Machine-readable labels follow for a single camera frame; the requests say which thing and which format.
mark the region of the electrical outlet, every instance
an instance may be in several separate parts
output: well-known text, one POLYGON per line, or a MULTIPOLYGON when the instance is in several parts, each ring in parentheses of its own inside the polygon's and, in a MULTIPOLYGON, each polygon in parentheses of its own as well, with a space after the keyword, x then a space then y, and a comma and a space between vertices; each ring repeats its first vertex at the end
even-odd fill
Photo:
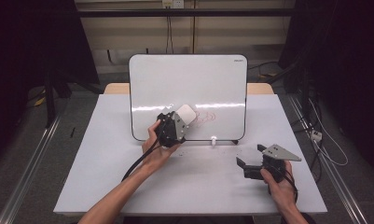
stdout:
POLYGON ((173 0, 173 8, 184 8, 184 0, 173 0))
POLYGON ((163 8, 173 8, 173 0, 162 0, 163 8))

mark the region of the wall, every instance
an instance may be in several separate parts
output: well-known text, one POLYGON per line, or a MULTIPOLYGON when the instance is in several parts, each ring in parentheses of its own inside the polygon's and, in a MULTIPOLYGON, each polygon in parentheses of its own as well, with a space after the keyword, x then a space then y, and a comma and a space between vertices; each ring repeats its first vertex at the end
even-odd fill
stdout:
MULTIPOLYGON (((185 8, 287 8, 294 0, 185 0, 185 8)), ((83 9, 162 8, 161 1, 76 0, 83 9)), ((134 53, 171 51, 167 18, 82 18, 98 72, 117 72, 134 53), (110 49, 114 63, 107 60, 110 49)), ((250 64, 277 61, 289 17, 171 18, 174 53, 242 53, 250 64)))

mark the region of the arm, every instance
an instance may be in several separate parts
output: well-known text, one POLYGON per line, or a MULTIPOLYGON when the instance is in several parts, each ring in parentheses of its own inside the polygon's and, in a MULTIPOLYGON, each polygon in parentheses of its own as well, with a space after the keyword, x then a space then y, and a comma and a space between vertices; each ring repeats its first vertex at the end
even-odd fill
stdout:
MULTIPOLYGON (((148 128, 149 138, 143 143, 143 153, 145 153, 154 144, 157 139, 155 129, 159 126, 159 121, 148 128)), ((79 221, 82 223, 113 223, 119 211, 130 199, 133 193, 140 185, 154 174, 180 145, 163 149, 158 147, 149 156, 147 156, 142 165, 137 167, 134 172, 105 195, 97 204, 95 204, 84 217, 79 221)))
MULTIPOLYGON (((289 161, 285 161, 285 169, 292 175, 292 167, 289 161)), ((277 183, 269 171, 262 169, 260 171, 265 182, 268 183, 270 187, 271 197, 276 202, 277 209, 280 214, 285 218, 287 223, 308 223, 306 219, 299 212, 294 198, 294 189, 286 181, 283 180, 277 183)))

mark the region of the white object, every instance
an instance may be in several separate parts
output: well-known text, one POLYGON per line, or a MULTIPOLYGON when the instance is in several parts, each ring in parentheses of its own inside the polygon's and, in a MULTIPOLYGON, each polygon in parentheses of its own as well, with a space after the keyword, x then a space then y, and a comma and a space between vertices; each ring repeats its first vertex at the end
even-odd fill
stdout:
POLYGON ((239 140, 244 135, 247 60, 242 55, 134 55, 130 59, 132 134, 165 108, 190 105, 197 119, 187 140, 239 140))
POLYGON ((311 132, 311 140, 314 140, 317 143, 319 143, 321 141, 321 139, 323 139, 323 134, 320 133, 320 132, 317 132, 313 129, 312 132, 311 132))
MULTIPOLYGON (((129 95, 101 95, 54 212, 81 215, 114 188, 142 155, 130 132, 129 95)), ((150 176, 122 209, 131 216, 264 215, 277 213, 260 180, 246 179, 236 157, 261 164, 256 145, 274 141, 302 158, 292 162, 298 208, 324 213, 326 206, 277 95, 249 95, 245 137, 235 146, 185 142, 150 176)))
POLYGON ((215 136, 212 136, 212 146, 215 147, 215 141, 216 141, 216 137, 215 136))
POLYGON ((163 8, 172 8, 173 7, 173 0, 162 0, 163 8))
POLYGON ((182 105, 175 112, 180 116, 186 125, 190 124, 196 118, 195 111, 193 111, 189 105, 182 105))
POLYGON ((184 8, 184 0, 173 0, 173 8, 184 8))

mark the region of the wrist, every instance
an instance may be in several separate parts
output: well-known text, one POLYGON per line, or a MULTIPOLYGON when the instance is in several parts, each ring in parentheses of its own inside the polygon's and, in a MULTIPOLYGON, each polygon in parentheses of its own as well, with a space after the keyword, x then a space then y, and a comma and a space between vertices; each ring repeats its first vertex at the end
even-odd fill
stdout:
POLYGON ((286 208, 281 209, 280 213, 287 223, 308 223, 295 204, 290 204, 286 208))

